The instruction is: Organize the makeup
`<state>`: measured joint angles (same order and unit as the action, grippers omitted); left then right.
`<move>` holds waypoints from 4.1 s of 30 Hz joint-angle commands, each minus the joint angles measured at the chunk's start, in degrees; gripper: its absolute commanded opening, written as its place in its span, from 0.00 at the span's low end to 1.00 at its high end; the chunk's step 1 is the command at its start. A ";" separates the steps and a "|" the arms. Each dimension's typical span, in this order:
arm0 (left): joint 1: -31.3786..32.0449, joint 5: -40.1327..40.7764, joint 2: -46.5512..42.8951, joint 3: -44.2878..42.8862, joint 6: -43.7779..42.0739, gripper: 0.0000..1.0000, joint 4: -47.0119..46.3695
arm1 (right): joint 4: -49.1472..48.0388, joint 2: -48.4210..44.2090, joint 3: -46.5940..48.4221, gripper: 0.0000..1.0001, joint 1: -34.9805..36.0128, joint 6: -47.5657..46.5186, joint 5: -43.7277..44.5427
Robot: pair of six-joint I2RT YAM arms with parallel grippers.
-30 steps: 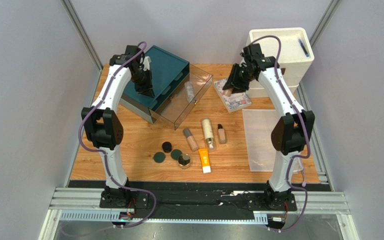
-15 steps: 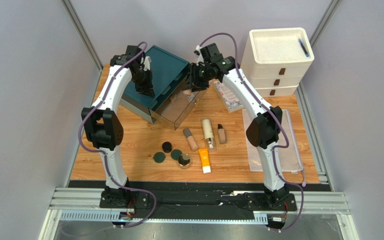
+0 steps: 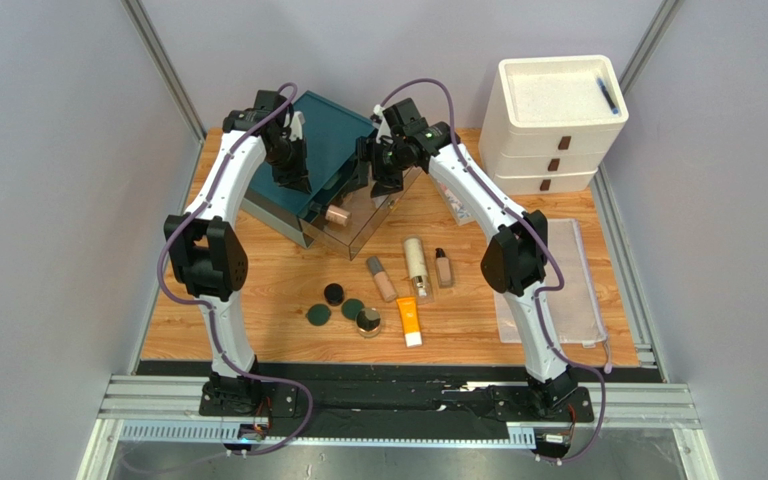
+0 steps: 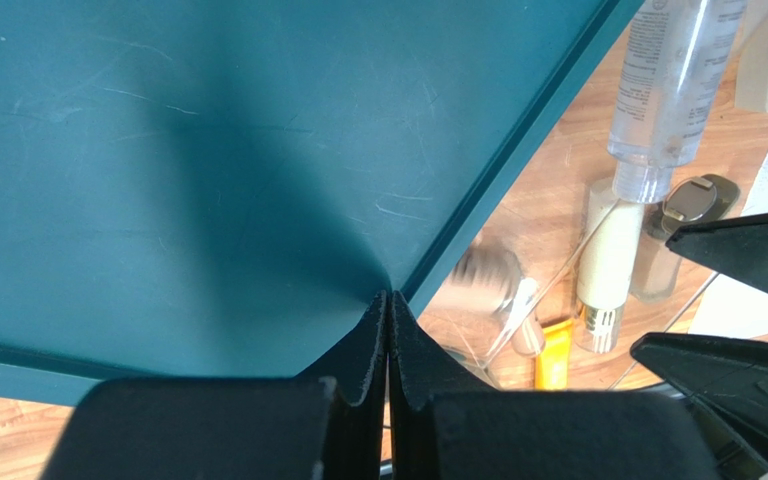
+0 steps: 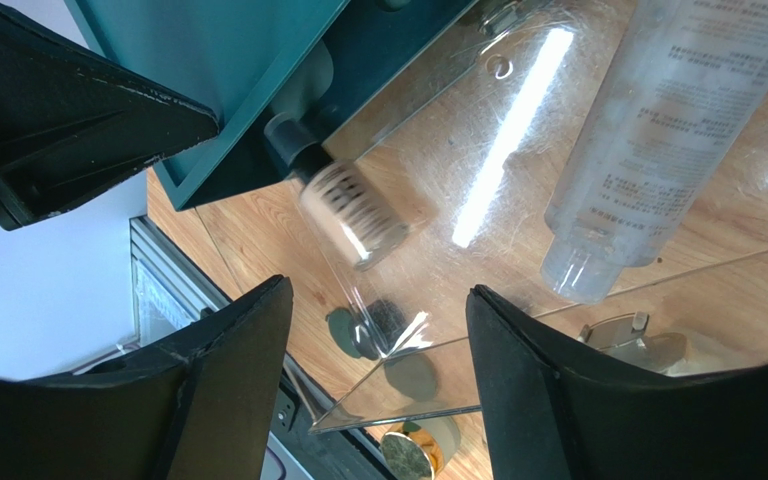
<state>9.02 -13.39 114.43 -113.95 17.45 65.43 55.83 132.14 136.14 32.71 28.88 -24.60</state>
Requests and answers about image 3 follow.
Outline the teal drawer organizer box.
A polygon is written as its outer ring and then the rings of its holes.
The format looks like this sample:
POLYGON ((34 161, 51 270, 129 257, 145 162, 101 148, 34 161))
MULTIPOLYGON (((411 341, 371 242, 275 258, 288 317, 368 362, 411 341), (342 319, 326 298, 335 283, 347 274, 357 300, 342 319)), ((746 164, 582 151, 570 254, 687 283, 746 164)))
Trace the teal drawer organizer box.
POLYGON ((305 119, 311 192, 278 186, 271 167, 264 163, 245 192, 241 210, 308 248, 314 238, 303 231, 303 224, 318 216, 309 210, 309 204, 327 205, 342 194, 354 170, 356 140, 372 133, 374 126, 369 118, 310 90, 295 100, 294 107, 305 119))

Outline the small round foundation bottle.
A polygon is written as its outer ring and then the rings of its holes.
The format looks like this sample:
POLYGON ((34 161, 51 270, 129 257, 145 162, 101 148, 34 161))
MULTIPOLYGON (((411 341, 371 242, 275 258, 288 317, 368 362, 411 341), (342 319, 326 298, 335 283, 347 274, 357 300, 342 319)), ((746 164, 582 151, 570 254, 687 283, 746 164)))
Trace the small round foundation bottle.
POLYGON ((329 223, 345 227, 350 223, 352 213, 337 205, 328 205, 324 208, 322 215, 329 223))

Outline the clear acrylic drawer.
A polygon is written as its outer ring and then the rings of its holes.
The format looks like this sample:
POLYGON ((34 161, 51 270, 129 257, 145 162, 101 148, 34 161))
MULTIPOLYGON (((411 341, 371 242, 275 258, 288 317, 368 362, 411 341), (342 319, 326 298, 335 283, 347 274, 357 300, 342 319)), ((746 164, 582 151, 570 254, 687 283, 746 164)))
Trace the clear acrylic drawer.
POLYGON ((348 260, 353 260, 421 173, 420 168, 404 171, 402 192, 373 198, 370 196, 372 179, 369 179, 367 187, 345 193, 344 186, 349 175, 345 168, 341 168, 312 197, 300 216, 303 234, 314 243, 321 244, 348 260), (350 223, 342 227, 327 222, 322 212, 328 205, 337 205, 350 211, 352 213, 350 223))

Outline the cream bottle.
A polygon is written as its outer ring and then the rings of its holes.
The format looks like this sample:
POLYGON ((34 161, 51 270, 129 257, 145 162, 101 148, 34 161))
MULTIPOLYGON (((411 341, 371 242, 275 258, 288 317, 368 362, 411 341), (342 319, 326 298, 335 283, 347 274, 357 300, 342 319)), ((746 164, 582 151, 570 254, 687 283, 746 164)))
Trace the cream bottle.
POLYGON ((425 261, 423 243, 419 236, 406 237, 402 242, 406 269, 418 304, 434 301, 432 283, 425 261))

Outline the black cap foundation bottle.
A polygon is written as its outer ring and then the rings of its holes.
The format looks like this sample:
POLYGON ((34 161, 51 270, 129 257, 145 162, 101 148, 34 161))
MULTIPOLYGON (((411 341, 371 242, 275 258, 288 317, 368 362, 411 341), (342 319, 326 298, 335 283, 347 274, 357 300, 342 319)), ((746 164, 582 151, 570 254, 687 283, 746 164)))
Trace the black cap foundation bottle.
POLYGON ((435 267, 440 288, 454 286, 454 274, 451 261, 443 248, 435 249, 435 267))

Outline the grey cap foundation tube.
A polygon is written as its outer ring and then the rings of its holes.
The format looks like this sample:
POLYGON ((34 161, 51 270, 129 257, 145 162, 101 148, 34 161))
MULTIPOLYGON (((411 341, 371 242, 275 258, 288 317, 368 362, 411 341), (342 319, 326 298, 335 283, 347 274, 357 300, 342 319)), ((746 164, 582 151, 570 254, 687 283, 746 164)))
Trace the grey cap foundation tube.
POLYGON ((398 297, 398 293, 388 273, 377 256, 366 259, 366 266, 384 302, 392 302, 398 297))

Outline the orange sunscreen tube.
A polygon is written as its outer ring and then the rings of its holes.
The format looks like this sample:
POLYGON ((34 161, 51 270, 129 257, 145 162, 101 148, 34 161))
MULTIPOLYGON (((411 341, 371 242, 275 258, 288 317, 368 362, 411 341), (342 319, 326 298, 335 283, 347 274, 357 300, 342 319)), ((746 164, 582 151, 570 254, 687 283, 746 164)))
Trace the orange sunscreen tube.
POLYGON ((400 297, 396 299, 396 303, 406 346, 408 348, 421 346, 423 340, 416 299, 414 297, 400 297))

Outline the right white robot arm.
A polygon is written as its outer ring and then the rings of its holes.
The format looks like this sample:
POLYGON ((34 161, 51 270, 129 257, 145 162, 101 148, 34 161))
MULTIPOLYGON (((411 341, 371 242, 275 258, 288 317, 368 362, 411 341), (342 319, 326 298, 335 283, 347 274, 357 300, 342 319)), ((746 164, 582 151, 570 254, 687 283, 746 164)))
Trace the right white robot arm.
POLYGON ((373 194, 399 192, 403 173, 419 168, 455 193, 487 239, 480 268, 486 283, 505 299, 515 322, 531 381, 527 406, 540 414, 562 409, 578 384, 573 362, 562 352, 546 294, 546 271, 564 278, 548 248, 548 220, 508 198, 473 160, 446 122, 430 124, 410 98, 377 105, 374 130, 357 140, 357 157, 368 166, 373 194))

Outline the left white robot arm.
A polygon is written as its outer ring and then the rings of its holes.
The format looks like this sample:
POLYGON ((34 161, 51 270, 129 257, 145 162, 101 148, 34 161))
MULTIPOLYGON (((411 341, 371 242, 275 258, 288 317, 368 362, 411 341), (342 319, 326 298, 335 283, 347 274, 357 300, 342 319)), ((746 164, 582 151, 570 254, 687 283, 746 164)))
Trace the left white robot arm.
POLYGON ((295 112, 295 84, 258 91, 252 107, 234 110, 223 123, 218 156, 195 200, 167 217, 158 263, 170 264, 187 298, 173 301, 202 313, 213 355, 204 399, 248 413, 263 401, 265 378, 245 331, 241 289, 248 258, 236 234, 236 217, 257 169, 267 164, 275 184, 311 191, 303 116, 295 112))

